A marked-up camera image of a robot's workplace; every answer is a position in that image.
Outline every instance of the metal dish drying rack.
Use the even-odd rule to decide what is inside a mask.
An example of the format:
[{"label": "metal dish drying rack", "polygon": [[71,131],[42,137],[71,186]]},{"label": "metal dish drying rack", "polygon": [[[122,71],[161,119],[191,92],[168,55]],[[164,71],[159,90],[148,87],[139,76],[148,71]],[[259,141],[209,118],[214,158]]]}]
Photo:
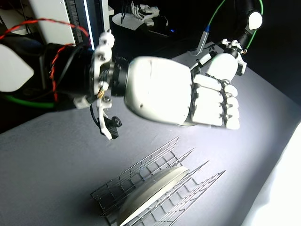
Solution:
[{"label": "metal dish drying rack", "polygon": [[[179,137],[174,138],[149,156],[136,163],[115,179],[101,186],[91,196],[98,201],[101,217],[110,226],[116,226],[118,210],[127,196],[143,181],[159,170],[183,166],[182,161],[193,152],[193,149],[177,157],[174,148]],[[171,226],[200,196],[225,172],[198,183],[195,176],[206,164],[198,166],[189,172],[172,190],[139,214],[127,226]]]}]

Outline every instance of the white plate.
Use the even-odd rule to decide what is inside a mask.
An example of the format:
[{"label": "white plate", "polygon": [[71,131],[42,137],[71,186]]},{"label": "white plate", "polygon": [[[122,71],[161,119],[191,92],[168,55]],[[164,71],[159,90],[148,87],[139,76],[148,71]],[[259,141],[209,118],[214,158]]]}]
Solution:
[{"label": "white plate", "polygon": [[117,217],[117,226],[123,226],[142,213],[162,195],[172,189],[189,172],[184,166],[163,169],[143,182],[126,199]]}]

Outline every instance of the red wire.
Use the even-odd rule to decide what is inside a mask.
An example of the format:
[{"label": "red wire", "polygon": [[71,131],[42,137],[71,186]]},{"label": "red wire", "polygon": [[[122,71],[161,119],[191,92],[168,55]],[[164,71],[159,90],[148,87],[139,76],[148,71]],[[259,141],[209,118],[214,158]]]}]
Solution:
[{"label": "red wire", "polygon": [[[34,24],[34,23],[37,23],[38,21],[48,21],[48,22],[52,22],[52,23],[65,24],[65,25],[70,26],[71,28],[75,28],[75,29],[80,30],[81,32],[84,33],[85,36],[87,36],[89,38],[89,33],[83,27],[81,27],[81,26],[76,26],[74,24],[70,24],[70,23],[67,23],[65,21],[60,21],[60,20],[47,19],[47,18],[39,18],[39,19],[34,19],[34,20],[25,20],[25,21],[21,22],[20,24],[17,24],[16,26],[13,26],[12,28],[6,30],[3,33],[3,35],[0,36],[0,40],[3,39],[8,33],[11,33],[12,31],[18,29],[22,25],[25,25],[25,24]],[[57,53],[55,55],[55,58],[51,62],[51,69],[50,69],[50,76],[49,76],[49,78],[52,80],[52,91],[54,93],[54,99],[55,99],[55,101],[58,101],[57,93],[56,93],[56,82],[54,80],[55,62],[57,61],[57,59],[59,57],[59,53],[62,52],[67,46],[72,46],[72,45],[74,45],[74,44],[72,44],[72,43],[65,44],[61,48],[59,48],[59,50],[57,51]]]}]

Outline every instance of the table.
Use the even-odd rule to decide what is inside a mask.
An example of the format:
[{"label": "table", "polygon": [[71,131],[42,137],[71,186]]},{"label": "table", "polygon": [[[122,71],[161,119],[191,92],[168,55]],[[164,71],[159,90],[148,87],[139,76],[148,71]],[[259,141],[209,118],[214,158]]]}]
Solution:
[{"label": "table", "polygon": [[[185,53],[174,60],[192,66]],[[90,193],[166,142],[210,160],[204,176],[226,172],[176,225],[240,225],[301,119],[301,108],[247,68],[238,89],[239,130],[146,121],[113,98],[119,138],[100,136],[88,109],[47,113],[0,135],[0,225],[96,226]]]}]

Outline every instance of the green cable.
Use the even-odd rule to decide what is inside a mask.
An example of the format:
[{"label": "green cable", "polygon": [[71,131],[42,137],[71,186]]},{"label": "green cable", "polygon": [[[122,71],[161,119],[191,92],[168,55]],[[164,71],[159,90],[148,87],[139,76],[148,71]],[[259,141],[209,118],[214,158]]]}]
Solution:
[{"label": "green cable", "polygon": [[210,26],[210,24],[211,24],[213,18],[215,17],[215,14],[216,14],[217,11],[220,9],[220,7],[224,4],[224,2],[225,2],[225,0],[223,0],[223,1],[220,3],[220,5],[216,8],[215,12],[213,13],[213,15],[212,15],[212,17],[211,17],[211,19],[210,19],[210,21],[209,21],[209,23],[208,23],[208,26]]},{"label": "green cable", "polygon": [[[263,3],[262,3],[262,0],[259,0],[259,3],[260,3],[260,7],[261,7],[261,15],[263,15]],[[251,43],[253,41],[253,38],[254,38],[256,32],[257,32],[257,30],[254,31],[254,33],[253,33],[253,35],[252,35],[252,37],[251,37],[251,39],[249,41],[249,44],[246,46],[246,49],[248,49],[250,47],[250,45],[251,45]]]},{"label": "green cable", "polygon": [[21,100],[21,99],[15,98],[15,97],[10,96],[10,95],[5,95],[4,97],[8,101],[14,102],[16,104],[28,106],[28,107],[54,108],[54,106],[55,106],[54,103],[32,102],[32,101],[27,101],[27,100]]}]

